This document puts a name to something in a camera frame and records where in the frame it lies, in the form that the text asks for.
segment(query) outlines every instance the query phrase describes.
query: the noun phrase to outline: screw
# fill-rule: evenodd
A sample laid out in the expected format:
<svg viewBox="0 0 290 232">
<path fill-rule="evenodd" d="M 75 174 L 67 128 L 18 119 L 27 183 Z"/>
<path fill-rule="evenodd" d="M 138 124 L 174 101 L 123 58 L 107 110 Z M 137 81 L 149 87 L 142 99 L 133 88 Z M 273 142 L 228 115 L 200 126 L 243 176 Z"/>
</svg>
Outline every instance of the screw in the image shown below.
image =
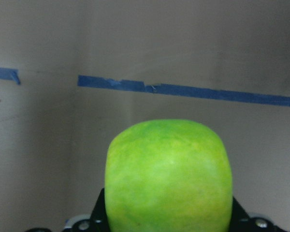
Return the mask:
<svg viewBox="0 0 290 232">
<path fill-rule="evenodd" d="M 78 229 L 80 231 L 85 231 L 89 228 L 89 222 L 88 221 L 83 221 L 81 224 L 78 225 Z"/>
<path fill-rule="evenodd" d="M 264 219 L 258 218 L 258 219 L 256 219 L 255 223 L 260 228 L 266 228 L 267 227 L 267 222 Z"/>
</svg>

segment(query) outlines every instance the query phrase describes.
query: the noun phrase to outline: tape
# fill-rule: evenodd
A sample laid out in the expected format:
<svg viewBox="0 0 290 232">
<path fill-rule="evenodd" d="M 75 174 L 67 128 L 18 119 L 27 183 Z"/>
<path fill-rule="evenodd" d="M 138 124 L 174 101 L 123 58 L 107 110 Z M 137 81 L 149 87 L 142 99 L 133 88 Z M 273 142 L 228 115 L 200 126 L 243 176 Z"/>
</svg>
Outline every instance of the tape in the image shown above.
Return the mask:
<svg viewBox="0 0 290 232">
<path fill-rule="evenodd" d="M 155 94 L 166 94 L 183 97 L 204 98 L 214 100 L 225 100 L 234 102 L 258 103 L 268 105 L 280 105 L 290 107 L 290 97 L 265 95 L 257 93 L 237 92 L 228 90 L 214 90 L 209 88 L 189 87 L 180 85 L 145 85 L 141 81 L 106 79 L 95 76 L 78 76 L 78 86 L 107 88 L 123 91 L 146 92 Z"/>
<path fill-rule="evenodd" d="M 20 85 L 17 69 L 0 68 L 0 79 L 15 81 L 18 85 Z"/>
</svg>

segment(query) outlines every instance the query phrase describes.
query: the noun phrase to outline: torn tape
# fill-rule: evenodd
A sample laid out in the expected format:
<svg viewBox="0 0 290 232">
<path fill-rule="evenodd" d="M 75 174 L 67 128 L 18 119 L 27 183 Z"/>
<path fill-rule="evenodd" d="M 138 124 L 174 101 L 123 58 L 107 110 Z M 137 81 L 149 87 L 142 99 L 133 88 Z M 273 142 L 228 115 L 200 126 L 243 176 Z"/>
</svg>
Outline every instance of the torn tape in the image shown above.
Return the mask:
<svg viewBox="0 0 290 232">
<path fill-rule="evenodd" d="M 94 76 L 78 76 L 78 86 L 108 88 L 114 90 L 146 92 L 155 94 L 176 95 L 183 97 L 225 100 L 234 102 L 258 103 L 290 107 L 290 97 L 265 95 L 257 93 L 237 92 L 228 90 L 214 90 L 209 88 L 159 84 L 145 85 L 142 81 L 106 79 Z"/>
<path fill-rule="evenodd" d="M 12 80 L 15 81 L 18 85 L 20 85 L 17 69 L 0 68 L 0 79 Z"/>
</svg>

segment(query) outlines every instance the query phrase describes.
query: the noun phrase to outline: green apple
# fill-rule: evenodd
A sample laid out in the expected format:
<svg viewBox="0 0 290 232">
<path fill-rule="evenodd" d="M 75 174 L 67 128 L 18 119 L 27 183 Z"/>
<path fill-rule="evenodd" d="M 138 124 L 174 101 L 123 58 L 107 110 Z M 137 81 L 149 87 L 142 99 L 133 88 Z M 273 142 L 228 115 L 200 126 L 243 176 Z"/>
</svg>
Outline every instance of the green apple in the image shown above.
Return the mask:
<svg viewBox="0 0 290 232">
<path fill-rule="evenodd" d="M 221 139 L 181 119 L 121 132 L 108 149 L 105 209 L 111 232 L 227 232 L 232 173 Z"/>
</svg>

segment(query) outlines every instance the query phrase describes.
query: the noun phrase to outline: apple skin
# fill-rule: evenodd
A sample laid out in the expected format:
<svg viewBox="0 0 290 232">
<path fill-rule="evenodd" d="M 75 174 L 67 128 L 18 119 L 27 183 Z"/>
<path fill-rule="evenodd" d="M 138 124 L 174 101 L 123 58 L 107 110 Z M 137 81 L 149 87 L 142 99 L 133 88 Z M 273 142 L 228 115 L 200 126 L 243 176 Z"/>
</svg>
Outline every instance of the apple skin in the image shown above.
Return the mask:
<svg viewBox="0 0 290 232">
<path fill-rule="evenodd" d="M 141 122 L 110 144 L 105 208 L 111 232 L 227 232 L 232 173 L 216 133 L 183 119 Z"/>
</svg>

